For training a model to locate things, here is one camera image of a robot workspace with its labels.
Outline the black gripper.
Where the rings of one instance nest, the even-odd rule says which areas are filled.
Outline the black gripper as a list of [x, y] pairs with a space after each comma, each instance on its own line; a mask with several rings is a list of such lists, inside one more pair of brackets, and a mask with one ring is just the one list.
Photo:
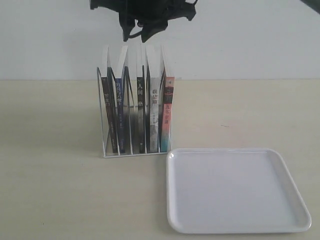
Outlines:
[[106, 8], [118, 13], [122, 28], [122, 39], [127, 42], [136, 38], [137, 33], [131, 34], [136, 21], [142, 25], [141, 41], [145, 43], [152, 36], [168, 27], [168, 21], [187, 18], [191, 21], [196, 15], [196, 0], [91, 0], [91, 10]]

